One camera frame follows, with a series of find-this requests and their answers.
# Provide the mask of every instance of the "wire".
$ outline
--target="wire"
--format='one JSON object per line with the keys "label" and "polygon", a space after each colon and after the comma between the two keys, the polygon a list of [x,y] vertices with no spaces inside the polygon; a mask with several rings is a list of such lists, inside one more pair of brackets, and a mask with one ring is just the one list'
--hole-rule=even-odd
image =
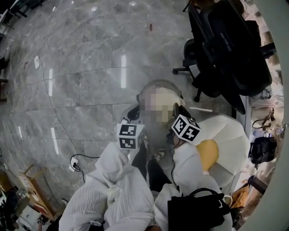
{"label": "wire", "polygon": [[[8,50],[8,49],[10,49],[10,52],[9,52],[9,57],[10,57],[10,53],[11,53],[12,46],[9,46],[9,47],[7,48],[7,50]],[[27,67],[26,67],[26,69],[25,69],[24,75],[23,75],[23,77],[20,79],[20,82],[19,82],[19,83],[16,83],[16,82],[15,82],[15,79],[14,79],[14,76],[13,76],[13,73],[12,73],[11,60],[9,60],[10,73],[11,73],[11,77],[12,77],[12,79],[13,79],[14,85],[19,86],[19,85],[21,84],[22,80],[24,79],[24,77],[25,77],[25,75],[26,75],[26,71],[27,71],[27,69],[28,69],[28,67],[29,67],[29,65],[30,65],[30,63],[31,63],[32,58],[35,58],[36,56],[37,56],[37,55],[31,56],[31,58],[30,58],[30,60],[29,60],[29,62],[28,62],[28,65],[27,65]]]}
{"label": "wire", "polygon": [[[7,50],[8,50],[8,49],[10,49],[9,56],[8,56],[8,57],[10,57],[10,53],[11,53],[11,50],[12,50],[12,46],[9,46],[9,47],[7,48]],[[25,72],[24,72],[24,75],[23,75],[23,77],[21,78],[21,80],[20,80],[19,83],[15,83],[15,80],[14,80],[14,77],[13,77],[13,73],[12,73],[12,67],[11,67],[11,59],[9,59],[11,77],[12,77],[12,79],[13,79],[13,83],[14,83],[16,86],[19,86],[19,85],[21,84],[22,80],[23,80],[24,77],[25,77],[26,71],[27,71],[27,69],[28,69],[28,67],[29,67],[29,65],[30,65],[30,63],[31,63],[32,58],[34,58],[34,57],[36,57],[36,56],[37,56],[37,55],[31,56],[30,61],[29,61],[29,63],[28,63],[28,66],[27,66],[27,68],[26,68],[26,70],[25,70]],[[39,63],[40,63],[40,67],[41,67],[41,70],[42,70],[43,80],[45,81],[45,79],[44,79],[44,71],[43,71],[43,67],[42,67],[42,63],[41,63],[40,59],[39,59]],[[51,99],[50,99],[50,97],[49,97],[49,93],[48,93],[48,89],[47,89],[46,84],[45,84],[45,89],[46,89],[46,93],[48,94],[48,99],[49,99],[49,102],[50,102],[50,105],[51,105],[51,109],[52,109],[53,113],[55,114],[55,117],[57,118],[60,126],[62,127],[62,129],[64,130],[65,134],[67,135],[67,137],[68,137],[68,139],[69,139],[69,141],[70,141],[70,143],[71,143],[71,145],[72,145],[72,147],[73,147],[73,150],[74,150],[74,152],[75,152],[75,155],[73,155],[72,157],[75,157],[75,156],[77,156],[77,155],[82,155],[82,154],[77,154],[76,149],[75,149],[75,147],[74,147],[74,145],[73,145],[73,143],[72,143],[72,140],[71,140],[70,136],[68,135],[67,131],[66,131],[66,130],[64,129],[64,127],[62,126],[62,124],[61,124],[61,122],[60,122],[57,114],[55,113],[54,108],[53,108],[52,103],[51,103]],[[78,170],[77,172],[82,172],[83,180],[84,180],[84,173],[83,173],[83,171],[79,168],[79,170]]]}
{"label": "wire", "polygon": [[[172,173],[173,173],[173,171],[174,171],[174,169],[175,169],[175,166],[176,166],[176,163],[175,163],[174,160],[173,160],[172,150],[173,150],[175,147],[177,147],[177,146],[180,144],[180,142],[181,142],[181,139],[179,139],[179,142],[170,150],[170,153],[171,153],[171,156],[172,156],[172,161],[173,161],[173,167],[172,167],[171,175],[172,175]],[[178,191],[180,191],[180,187],[175,183],[175,180],[173,179],[173,175],[172,175],[172,181],[173,181],[173,184],[174,184],[175,188],[176,188]]]}
{"label": "wire", "polygon": [[84,180],[84,173],[83,173],[83,171],[80,169],[80,167],[78,166],[78,165],[74,165],[74,167],[75,167],[75,170],[77,171],[77,172],[81,172],[82,173],[82,179],[83,179],[83,182],[85,183],[85,180]]}
{"label": "wire", "polygon": [[87,157],[87,158],[91,158],[91,159],[98,159],[99,157],[89,157],[89,156],[86,156],[86,155],[83,155],[83,154],[75,154],[75,155],[71,156],[71,158],[70,158],[70,166],[71,166],[76,172],[82,172],[83,182],[85,183],[84,173],[83,173],[83,171],[80,169],[80,167],[79,167],[77,164],[74,164],[73,166],[71,165],[71,160],[72,160],[72,158],[73,158],[73,157],[76,157],[76,156],[82,156],[82,157]]}
{"label": "wire", "polygon": [[10,169],[8,169],[7,171],[11,172],[14,177],[16,177],[17,179],[19,179],[19,177],[17,177]]}

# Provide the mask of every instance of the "clutter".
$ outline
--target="clutter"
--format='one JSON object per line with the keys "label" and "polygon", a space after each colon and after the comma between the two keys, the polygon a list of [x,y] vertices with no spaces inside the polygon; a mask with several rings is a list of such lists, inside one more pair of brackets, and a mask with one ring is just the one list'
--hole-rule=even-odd
{"label": "clutter", "polygon": [[248,195],[249,195],[249,185],[242,187],[236,192],[234,192],[232,195],[233,203],[231,208],[244,207]]}

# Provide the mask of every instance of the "table leg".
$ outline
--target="table leg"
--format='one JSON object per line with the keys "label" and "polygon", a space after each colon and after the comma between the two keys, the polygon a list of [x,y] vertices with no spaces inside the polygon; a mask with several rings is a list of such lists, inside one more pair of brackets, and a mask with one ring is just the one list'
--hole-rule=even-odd
{"label": "table leg", "polygon": [[27,15],[24,14],[23,12],[21,12],[19,9],[16,11],[17,13],[21,14],[23,17],[26,17],[27,18]]}

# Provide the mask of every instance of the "leg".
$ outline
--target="leg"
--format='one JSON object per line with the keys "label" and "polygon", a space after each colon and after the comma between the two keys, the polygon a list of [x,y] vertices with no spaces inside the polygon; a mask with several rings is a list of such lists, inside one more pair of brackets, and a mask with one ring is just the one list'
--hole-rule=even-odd
{"label": "leg", "polygon": [[23,17],[26,17],[27,18],[27,15],[24,14],[23,12],[21,12],[19,9],[16,11],[18,14],[22,15]]}
{"label": "leg", "polygon": [[200,88],[198,88],[197,96],[194,98],[195,102],[200,102],[200,94],[201,93],[202,93],[202,90]]}
{"label": "leg", "polygon": [[41,171],[39,171],[38,173],[36,173],[36,175],[34,177],[31,178],[31,180],[36,179],[37,177],[39,177],[42,173],[44,173],[47,170],[47,168],[43,168],[41,169]]}
{"label": "leg", "polygon": [[186,11],[186,9],[189,7],[190,3],[192,2],[193,0],[189,0],[188,4],[186,5],[186,7],[182,10],[183,12]]}
{"label": "leg", "polygon": [[27,172],[28,172],[32,167],[33,167],[33,164],[30,165],[30,166],[28,167],[28,169],[26,169],[25,172],[24,172],[23,174],[26,175],[26,173],[27,173]]}
{"label": "leg", "polygon": [[187,67],[181,67],[181,68],[174,68],[172,70],[173,74],[178,74],[179,71],[189,71]]}
{"label": "leg", "polygon": [[11,14],[12,16],[14,16],[14,17],[16,17],[16,18],[20,19],[20,17],[19,17],[18,15],[16,15],[16,14],[12,13],[10,10],[8,10],[8,12],[9,12],[9,14]]}
{"label": "leg", "polygon": [[147,149],[145,147],[145,143],[142,142],[140,145],[140,151],[135,156],[134,160],[132,161],[131,165],[137,167],[141,174],[143,175],[144,179],[146,180],[146,161],[147,161]]}
{"label": "leg", "polygon": [[155,158],[151,158],[148,162],[148,173],[149,186],[152,191],[160,192],[164,184],[171,184]]}

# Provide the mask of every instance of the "black bag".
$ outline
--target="black bag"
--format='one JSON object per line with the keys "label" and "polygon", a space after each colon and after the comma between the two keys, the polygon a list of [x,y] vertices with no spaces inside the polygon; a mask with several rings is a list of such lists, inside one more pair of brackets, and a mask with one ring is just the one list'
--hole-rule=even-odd
{"label": "black bag", "polygon": [[259,137],[251,143],[249,157],[252,157],[253,164],[272,161],[275,158],[274,152],[277,147],[275,137]]}

